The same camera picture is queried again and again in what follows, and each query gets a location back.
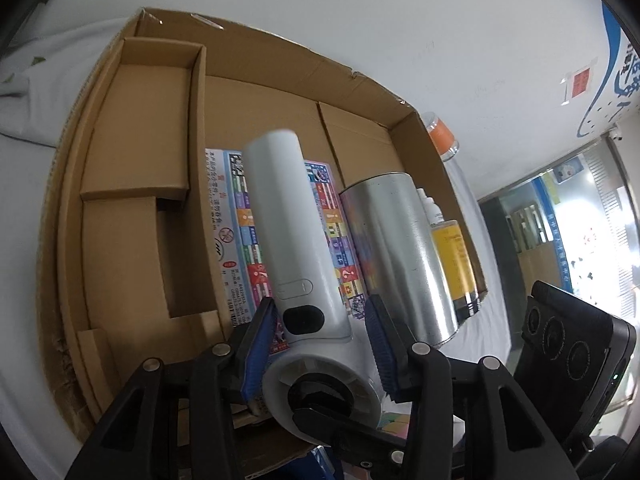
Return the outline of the white handheld fan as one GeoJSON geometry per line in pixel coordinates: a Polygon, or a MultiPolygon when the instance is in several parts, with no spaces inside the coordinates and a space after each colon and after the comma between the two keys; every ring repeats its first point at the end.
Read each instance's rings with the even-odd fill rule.
{"type": "Polygon", "coordinates": [[[288,350],[262,378],[273,417],[313,441],[293,415],[306,400],[329,395],[340,419],[376,427],[382,386],[361,320],[348,314],[314,200],[298,137],[270,131],[246,144],[242,163],[258,244],[288,350]]]}

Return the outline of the pastel rubik's cube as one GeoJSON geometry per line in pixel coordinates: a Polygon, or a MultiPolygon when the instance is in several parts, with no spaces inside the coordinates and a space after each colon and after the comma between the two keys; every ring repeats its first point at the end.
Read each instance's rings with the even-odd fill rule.
{"type": "Polygon", "coordinates": [[[405,439],[408,436],[411,408],[410,402],[395,403],[389,396],[386,396],[381,404],[382,412],[378,429],[386,434],[405,439]]]}

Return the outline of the yellow label jar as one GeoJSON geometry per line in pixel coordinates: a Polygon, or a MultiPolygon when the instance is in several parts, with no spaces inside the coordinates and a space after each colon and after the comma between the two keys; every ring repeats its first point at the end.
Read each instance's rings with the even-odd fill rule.
{"type": "Polygon", "coordinates": [[[444,270],[459,325],[480,310],[480,294],[463,234],[456,220],[432,227],[432,237],[444,270]]]}

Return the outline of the white spray bottle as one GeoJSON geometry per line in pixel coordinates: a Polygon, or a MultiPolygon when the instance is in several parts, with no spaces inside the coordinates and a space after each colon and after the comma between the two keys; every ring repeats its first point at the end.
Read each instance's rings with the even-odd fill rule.
{"type": "Polygon", "coordinates": [[[420,197],[420,201],[425,211],[428,223],[431,226],[437,226],[439,223],[444,222],[445,217],[442,214],[442,211],[440,210],[439,206],[437,206],[437,204],[435,203],[434,198],[431,196],[428,196],[425,193],[423,188],[418,188],[416,192],[420,197]]]}

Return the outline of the small cardboard insert box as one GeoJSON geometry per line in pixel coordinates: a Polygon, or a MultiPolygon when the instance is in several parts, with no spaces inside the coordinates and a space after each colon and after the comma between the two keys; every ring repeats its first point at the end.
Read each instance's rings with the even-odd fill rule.
{"type": "Polygon", "coordinates": [[[186,198],[189,120],[204,55],[192,42],[124,40],[91,133],[83,200],[186,198]]]}

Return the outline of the orange label glass jar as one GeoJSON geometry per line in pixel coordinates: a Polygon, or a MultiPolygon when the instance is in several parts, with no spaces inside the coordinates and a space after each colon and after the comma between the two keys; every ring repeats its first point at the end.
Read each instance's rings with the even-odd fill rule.
{"type": "Polygon", "coordinates": [[[433,112],[421,115],[422,122],[440,158],[446,160],[454,158],[458,154],[460,145],[456,136],[447,125],[433,112]]]}

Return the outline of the red wall notice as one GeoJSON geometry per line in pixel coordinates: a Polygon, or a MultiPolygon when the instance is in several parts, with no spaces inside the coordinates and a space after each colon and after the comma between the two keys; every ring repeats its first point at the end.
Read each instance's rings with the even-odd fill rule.
{"type": "Polygon", "coordinates": [[[562,106],[567,106],[578,96],[581,96],[589,90],[594,66],[596,66],[597,62],[598,59],[593,58],[589,63],[578,68],[578,70],[568,72],[561,78],[562,106]]]}

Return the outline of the large cardboard tray box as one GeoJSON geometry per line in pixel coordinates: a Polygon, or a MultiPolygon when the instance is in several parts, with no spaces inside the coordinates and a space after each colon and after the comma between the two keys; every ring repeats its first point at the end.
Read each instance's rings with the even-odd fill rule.
{"type": "MultiPolygon", "coordinates": [[[[463,205],[416,110],[376,81],[291,41],[221,18],[144,9],[91,64],[63,130],[43,211],[39,331],[47,381],[66,422],[85,439],[138,366],[191,361],[232,332],[206,190],[206,148],[237,150],[264,131],[294,130],[305,155],[330,165],[339,188],[405,170],[450,219],[463,205]],[[191,105],[190,190],[83,200],[94,123],[127,38],[205,47],[191,105]]],[[[234,436],[246,476],[305,449],[276,422],[240,418],[234,436]]]]}

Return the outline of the silver metal can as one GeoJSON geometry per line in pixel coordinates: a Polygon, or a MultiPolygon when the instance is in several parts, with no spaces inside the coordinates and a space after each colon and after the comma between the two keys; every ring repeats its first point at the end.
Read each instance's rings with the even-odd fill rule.
{"type": "Polygon", "coordinates": [[[414,338],[435,348],[458,321],[431,227],[405,172],[359,181],[340,194],[366,287],[414,338]]]}

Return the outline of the white table cloth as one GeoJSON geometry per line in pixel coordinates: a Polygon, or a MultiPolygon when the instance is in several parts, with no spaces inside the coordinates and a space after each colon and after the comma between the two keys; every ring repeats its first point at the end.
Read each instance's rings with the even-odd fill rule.
{"type": "MultiPolygon", "coordinates": [[[[63,478],[86,440],[66,422],[44,368],[38,309],[43,211],[63,130],[91,64],[130,20],[116,18],[35,40],[1,63],[2,110],[19,102],[31,110],[41,110],[45,100],[53,103],[40,133],[1,136],[1,423],[39,479],[63,478]]],[[[480,214],[459,223],[482,298],[480,312],[445,350],[468,361],[488,354],[505,358],[512,341],[486,224],[458,165],[442,163],[462,193],[462,204],[475,205],[480,214]]]]}

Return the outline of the colourful board game box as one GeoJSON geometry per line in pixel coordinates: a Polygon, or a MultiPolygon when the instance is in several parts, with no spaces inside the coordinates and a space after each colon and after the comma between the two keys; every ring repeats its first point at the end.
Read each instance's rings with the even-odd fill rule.
{"type": "MultiPolygon", "coordinates": [[[[250,322],[272,287],[250,210],[241,153],[206,148],[205,162],[217,262],[231,323],[238,326],[250,322]]],[[[337,289],[352,328],[358,330],[364,326],[368,293],[331,167],[313,160],[305,166],[337,289]]]]}

